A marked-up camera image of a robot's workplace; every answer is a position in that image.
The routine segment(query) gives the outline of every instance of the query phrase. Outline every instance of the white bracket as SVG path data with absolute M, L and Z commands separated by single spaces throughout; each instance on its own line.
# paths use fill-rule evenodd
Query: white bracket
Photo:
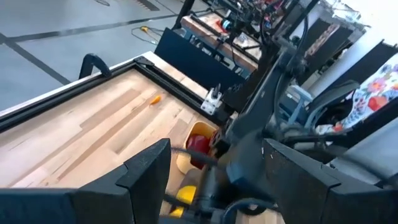
M 221 100 L 221 96 L 222 94 L 220 92 L 218 92 L 217 94 L 215 94 L 215 96 L 213 96 L 215 94 L 215 89 L 211 88 L 210 91 L 207 93 L 205 100 L 203 101 L 203 103 L 201 104 L 200 108 L 205 111 L 206 113 L 208 113 L 209 115 L 213 115 L 214 112 L 217 109 L 218 103 Z

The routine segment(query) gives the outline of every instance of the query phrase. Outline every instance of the metal clamp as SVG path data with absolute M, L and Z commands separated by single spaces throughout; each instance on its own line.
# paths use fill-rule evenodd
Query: metal clamp
M 220 93 L 219 89 L 220 85 L 218 85 L 216 88 L 211 88 L 200 106 L 200 108 L 209 115 L 213 115 L 215 113 L 220 103 L 222 94 Z

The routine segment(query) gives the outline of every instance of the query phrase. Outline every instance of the wooden tabletop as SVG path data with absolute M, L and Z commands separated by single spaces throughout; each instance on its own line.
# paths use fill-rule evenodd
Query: wooden tabletop
M 215 13 L 210 13 L 206 14 L 204 16 L 199 16 L 199 19 L 203 22 L 205 22 L 207 25 L 212 27 L 214 30 L 218 31 L 219 33 L 223 33 L 221 28 L 217 25 L 217 21 L 222 20 L 219 15 Z M 199 23 L 195 22 L 191 16 L 184 16 L 181 20 L 181 25 L 183 27 L 186 27 L 190 30 L 192 30 L 196 36 L 204 38 L 207 42 L 209 42 L 211 45 L 216 47 L 218 45 L 217 37 L 211 33 L 211 31 L 207 30 L 205 27 L 201 26 Z M 246 36 L 246 40 L 241 42 L 238 38 L 234 40 L 234 43 L 236 45 L 239 45 L 241 47 L 250 47 L 250 46 L 257 46 L 259 45 L 258 42 L 256 42 L 252 37 Z M 241 52 L 239 52 L 237 49 L 232 48 L 229 44 L 223 44 L 220 47 L 220 50 L 222 50 L 224 53 L 229 55 L 230 58 L 232 58 L 232 54 L 234 54 L 234 59 L 236 62 L 239 62 L 241 65 L 243 65 L 246 69 L 250 70 L 251 72 L 254 71 L 257 68 L 257 62 L 251 60 L 249 57 L 245 56 Z M 253 49 L 248 49 L 247 52 L 251 54 L 253 57 L 256 59 L 260 59 L 261 56 L 261 51 L 260 48 L 253 48 Z
M 152 52 L 143 56 L 195 93 L 206 95 L 204 88 Z M 150 105 L 157 95 L 162 96 L 161 101 Z M 197 121 L 211 124 L 138 71 L 130 70 L 1 133 L 0 187 L 81 187 L 160 138 L 182 146 Z M 173 194 L 183 179 L 176 158 L 173 154 L 167 184 L 167 191 Z M 163 206 L 162 213 L 169 209 Z M 264 223 L 264 217 L 278 220 L 273 213 L 260 217 L 262 221 L 250 223 Z

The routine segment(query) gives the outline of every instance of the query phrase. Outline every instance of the floral pattern fabric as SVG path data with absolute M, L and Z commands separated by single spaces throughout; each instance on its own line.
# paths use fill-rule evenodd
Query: floral pattern fabric
M 366 119 L 398 96 L 398 54 L 390 58 L 379 70 L 363 82 L 346 99 L 353 100 L 349 115 L 336 124 L 319 125 L 318 134 L 335 133 L 350 128 Z

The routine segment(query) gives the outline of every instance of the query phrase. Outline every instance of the floor marking line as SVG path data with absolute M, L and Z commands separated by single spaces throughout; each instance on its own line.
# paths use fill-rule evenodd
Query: floor marking line
M 24 57 L 30 63 L 34 64 L 39 69 L 43 70 L 45 73 L 50 75 L 52 78 L 56 79 L 56 81 L 60 82 L 62 85 L 67 85 L 70 81 L 63 77 L 61 74 L 56 72 L 54 69 L 50 68 L 47 64 L 39 60 L 37 57 L 33 56 L 31 53 L 23 49 L 21 46 L 16 44 L 7 38 L 4 34 L 0 33 L 0 42 L 4 42 L 9 48 L 18 53 L 20 56 Z
M 197 11 L 195 13 L 201 13 L 201 12 L 206 12 L 206 10 Z M 177 14 L 168 15 L 168 16 L 157 16 L 157 17 L 151 17 L 151 18 L 147 18 L 147 19 L 136 19 L 136 20 L 127 21 L 127 22 L 116 22 L 113 24 L 89 26 L 89 27 L 82 27 L 82 28 L 76 28 L 76 29 L 53 31 L 53 32 L 43 32 L 43 33 L 39 33 L 39 34 L 20 35 L 20 36 L 15 36 L 15 37 L 8 37 L 8 39 L 13 42 L 19 43 L 19 42 L 25 42 L 25 41 L 31 41 L 31 40 L 47 39 L 47 38 L 52 38 L 52 37 L 66 37 L 66 36 L 70 36 L 70 35 L 84 34 L 84 33 L 93 32 L 93 31 L 100 31 L 100 30 L 112 29 L 112 28 L 117 28 L 117 27 L 122 27 L 122 26 L 128 26 L 128 25 L 137 24 L 140 22 L 148 22 L 148 21 L 156 21 L 156 20 L 161 20 L 161 19 L 173 18 L 173 17 L 177 17 L 177 16 L 178 16 Z

